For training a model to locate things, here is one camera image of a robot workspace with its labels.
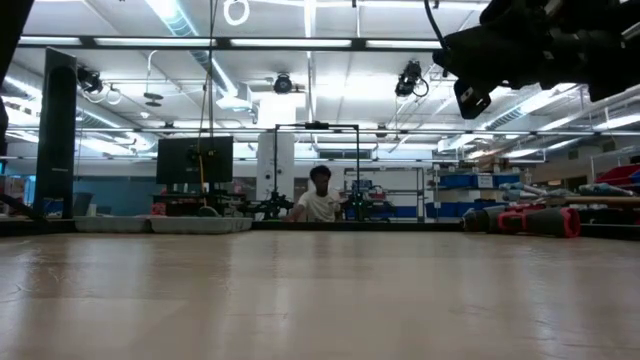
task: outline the speaker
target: speaker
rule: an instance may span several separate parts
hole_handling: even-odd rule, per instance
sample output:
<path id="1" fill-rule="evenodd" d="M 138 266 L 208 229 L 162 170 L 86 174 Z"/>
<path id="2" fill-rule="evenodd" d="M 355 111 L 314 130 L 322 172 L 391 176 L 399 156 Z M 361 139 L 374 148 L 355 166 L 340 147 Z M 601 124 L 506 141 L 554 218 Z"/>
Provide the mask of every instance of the speaker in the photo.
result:
<path id="1" fill-rule="evenodd" d="M 76 58 L 48 48 L 33 208 L 45 214 L 45 205 L 62 201 L 63 219 L 73 217 L 76 86 Z"/>

